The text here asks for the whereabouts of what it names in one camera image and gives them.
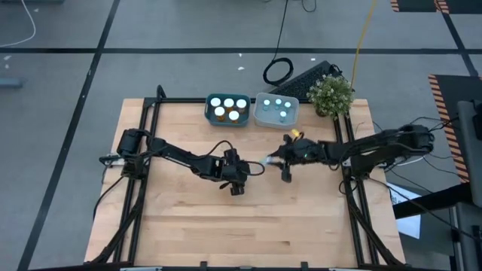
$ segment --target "wooden table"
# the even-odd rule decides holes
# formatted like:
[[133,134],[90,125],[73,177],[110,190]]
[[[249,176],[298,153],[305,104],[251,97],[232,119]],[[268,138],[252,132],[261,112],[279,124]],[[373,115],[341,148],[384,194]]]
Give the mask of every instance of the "wooden table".
[[[204,154],[227,139],[243,159],[260,160],[282,145],[282,135],[289,132],[256,126],[253,118],[245,128],[211,126],[203,109],[204,104],[163,103],[156,137],[195,154]],[[142,99],[124,100],[113,152],[122,132],[138,127],[141,110]],[[374,133],[366,100],[355,100],[350,114],[356,138]],[[300,105],[297,128],[309,139],[336,140],[333,121],[316,116],[311,105]],[[221,145],[213,155],[221,155],[226,148]],[[107,171],[102,192],[118,179],[120,170]],[[307,261],[310,267],[356,267],[346,198],[338,192],[341,172],[313,164],[293,166],[291,173],[293,181],[287,184],[279,169],[269,167],[263,175],[249,177],[245,195],[231,196],[228,189],[218,189],[219,183],[154,158],[136,265],[199,266],[206,260],[210,266],[299,267]],[[371,177],[385,181],[379,169]],[[124,181],[100,204],[85,260],[92,260],[117,230],[126,187]],[[388,190],[372,181],[365,182],[365,190],[375,232],[404,262]],[[362,228],[360,233],[365,262],[370,263]],[[130,233],[123,259],[127,259],[129,243]]]

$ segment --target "potted plant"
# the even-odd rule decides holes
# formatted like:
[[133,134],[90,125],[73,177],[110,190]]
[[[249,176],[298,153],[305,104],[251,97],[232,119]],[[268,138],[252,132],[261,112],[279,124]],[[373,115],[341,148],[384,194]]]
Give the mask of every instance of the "potted plant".
[[354,99],[350,82],[343,76],[331,75],[323,75],[323,81],[317,80],[307,96],[320,117],[332,118],[348,113]]

